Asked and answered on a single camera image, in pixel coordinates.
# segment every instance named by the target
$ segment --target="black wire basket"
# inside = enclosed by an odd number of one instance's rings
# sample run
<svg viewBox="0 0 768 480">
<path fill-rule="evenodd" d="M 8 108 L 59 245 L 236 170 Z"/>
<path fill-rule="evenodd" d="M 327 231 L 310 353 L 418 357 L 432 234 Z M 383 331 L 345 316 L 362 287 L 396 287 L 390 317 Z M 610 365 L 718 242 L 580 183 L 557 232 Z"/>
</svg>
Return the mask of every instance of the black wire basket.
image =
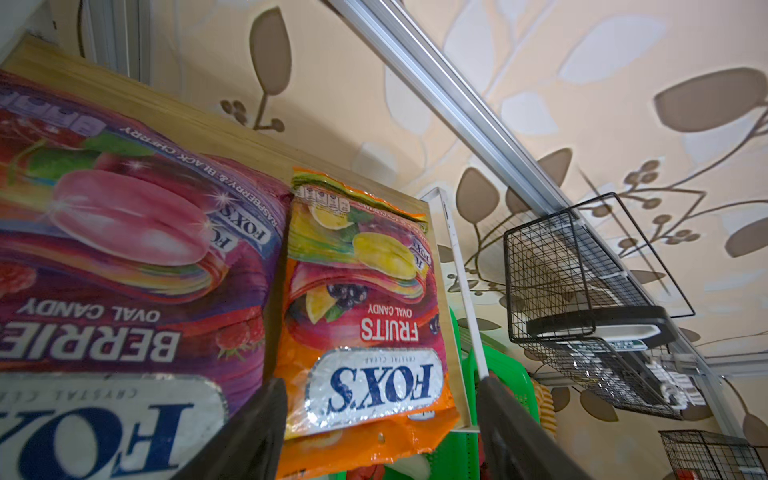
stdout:
<svg viewBox="0 0 768 480">
<path fill-rule="evenodd" d="M 617 352 L 598 327 L 633 317 L 670 321 L 614 251 L 607 250 L 584 219 L 586 210 L 611 213 L 631 248 L 663 288 L 676 289 L 694 310 L 616 194 L 601 195 L 504 234 L 509 339 L 619 409 L 681 419 L 639 352 Z M 659 335 L 648 348 L 676 339 Z"/>
<path fill-rule="evenodd" d="M 659 433 L 677 480 L 768 479 L 756 447 L 745 439 L 702 430 Z"/>
</svg>

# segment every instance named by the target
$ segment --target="black wire mesh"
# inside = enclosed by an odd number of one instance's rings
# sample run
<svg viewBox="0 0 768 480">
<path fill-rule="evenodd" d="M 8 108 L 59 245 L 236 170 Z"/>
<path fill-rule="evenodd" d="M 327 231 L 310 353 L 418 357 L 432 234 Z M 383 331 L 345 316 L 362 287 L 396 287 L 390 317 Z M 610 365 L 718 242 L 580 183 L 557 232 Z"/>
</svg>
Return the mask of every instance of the black wire mesh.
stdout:
<svg viewBox="0 0 768 480">
<path fill-rule="evenodd" d="M 681 419 L 664 401 L 642 354 L 617 353 L 605 340 L 590 337 L 599 309 L 653 305 L 616 256 L 585 227 L 579 209 L 607 201 L 615 206 L 610 211 L 623 211 L 627 224 L 637 230 L 626 233 L 633 240 L 631 248 L 641 252 L 643 245 L 634 239 L 645 240 L 663 270 L 658 277 L 668 277 L 679 290 L 621 200 L 615 194 L 600 196 L 505 232 L 509 339 L 616 408 Z M 529 331 L 531 321 L 536 322 L 536 334 Z"/>
<path fill-rule="evenodd" d="M 678 480 L 767 480 L 754 446 L 745 439 L 702 430 L 659 432 Z"/>
</svg>

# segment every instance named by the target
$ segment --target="orange candy bag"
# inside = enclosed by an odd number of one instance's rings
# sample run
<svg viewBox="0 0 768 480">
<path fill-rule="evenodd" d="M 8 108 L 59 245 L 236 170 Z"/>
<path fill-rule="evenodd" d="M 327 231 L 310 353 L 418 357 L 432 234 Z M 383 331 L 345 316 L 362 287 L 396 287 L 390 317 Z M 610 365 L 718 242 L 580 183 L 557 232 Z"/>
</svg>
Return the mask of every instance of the orange candy bag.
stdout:
<svg viewBox="0 0 768 480">
<path fill-rule="evenodd" d="M 458 419 L 423 216 L 296 170 L 275 376 L 288 389 L 278 476 L 435 448 Z"/>
</svg>

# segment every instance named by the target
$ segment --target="fox's candy package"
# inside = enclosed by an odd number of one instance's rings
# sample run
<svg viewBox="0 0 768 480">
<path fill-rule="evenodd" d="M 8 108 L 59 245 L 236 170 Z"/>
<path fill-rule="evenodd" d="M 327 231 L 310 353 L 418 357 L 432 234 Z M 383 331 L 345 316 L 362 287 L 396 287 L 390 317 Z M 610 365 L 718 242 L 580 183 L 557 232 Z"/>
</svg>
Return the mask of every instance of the fox's candy package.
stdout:
<svg viewBox="0 0 768 480">
<path fill-rule="evenodd" d="M 296 170 L 284 320 L 281 475 L 435 448 L 458 418 L 421 217 Z"/>
<path fill-rule="evenodd" d="M 170 478 L 261 385 L 289 206 L 0 72 L 0 478 Z"/>
</svg>

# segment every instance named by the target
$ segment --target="wooden board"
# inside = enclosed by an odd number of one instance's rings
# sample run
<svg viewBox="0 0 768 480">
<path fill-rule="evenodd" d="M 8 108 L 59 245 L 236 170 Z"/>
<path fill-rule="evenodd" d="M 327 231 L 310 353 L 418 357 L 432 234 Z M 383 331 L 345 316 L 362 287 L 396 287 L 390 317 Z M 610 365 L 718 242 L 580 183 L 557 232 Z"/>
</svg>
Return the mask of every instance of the wooden board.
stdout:
<svg viewBox="0 0 768 480">
<path fill-rule="evenodd" d="M 135 118 L 190 151 L 232 158 L 248 167 L 279 178 L 287 184 L 293 176 L 294 167 L 312 168 L 381 197 L 405 211 L 429 216 L 429 207 L 426 202 L 291 148 L 230 120 L 183 104 L 169 95 L 158 93 L 147 85 L 88 63 L 82 58 L 65 55 L 54 45 L 37 38 L 26 37 L 6 59 L 2 68 L 46 87 L 76 95 L 86 101 Z M 435 260 L 440 326 L 448 356 L 449 386 L 456 401 L 456 407 L 462 416 L 460 426 L 470 425 L 458 350 L 455 348 L 448 301 L 438 261 L 435 232 L 432 228 L 429 229 L 428 238 Z M 282 278 L 283 276 L 279 273 L 275 284 L 282 285 Z M 264 312 L 267 344 L 271 346 L 276 346 L 277 337 L 280 334 L 281 290 L 281 288 L 272 289 L 270 301 Z M 268 350 L 264 368 L 265 376 L 271 374 L 273 368 L 274 351 Z"/>
</svg>

